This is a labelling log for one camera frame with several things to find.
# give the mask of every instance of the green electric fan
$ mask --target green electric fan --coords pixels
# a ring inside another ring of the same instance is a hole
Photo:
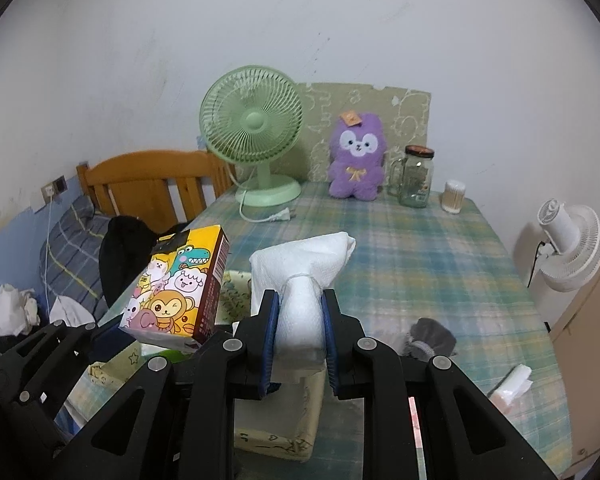
[[[216,81],[200,106],[200,131],[207,147],[231,164],[255,166],[240,185],[238,202],[273,206],[295,199],[300,185],[271,174],[270,163],[298,140],[302,105],[296,84],[265,66],[243,66]]]

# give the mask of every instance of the fan center cap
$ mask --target fan center cap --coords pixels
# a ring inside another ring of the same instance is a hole
[[[244,124],[250,130],[259,130],[264,126],[265,116],[262,112],[252,111],[247,113]]]

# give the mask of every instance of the blue wall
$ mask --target blue wall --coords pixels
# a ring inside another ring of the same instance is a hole
[[[51,227],[82,194],[78,177],[67,181],[68,189],[58,197],[58,202],[43,207],[37,213],[30,208],[11,220],[0,230],[0,285],[11,283],[16,288],[35,289],[44,295],[39,276],[40,249],[46,241],[46,229],[51,211]]]

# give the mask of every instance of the barcode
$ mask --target barcode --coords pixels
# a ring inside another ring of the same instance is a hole
[[[224,274],[224,266],[226,265],[226,258],[228,255],[229,240],[223,235],[222,242],[220,242],[220,249],[218,250],[218,257],[216,258],[216,264],[214,266],[214,277],[220,284],[222,284],[222,275]]]

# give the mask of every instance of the small white clip fan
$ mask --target small white clip fan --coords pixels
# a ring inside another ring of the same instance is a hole
[[[585,205],[565,206],[555,198],[538,211],[538,223],[554,253],[540,263],[553,290],[569,292],[585,285],[600,268],[600,220]]]

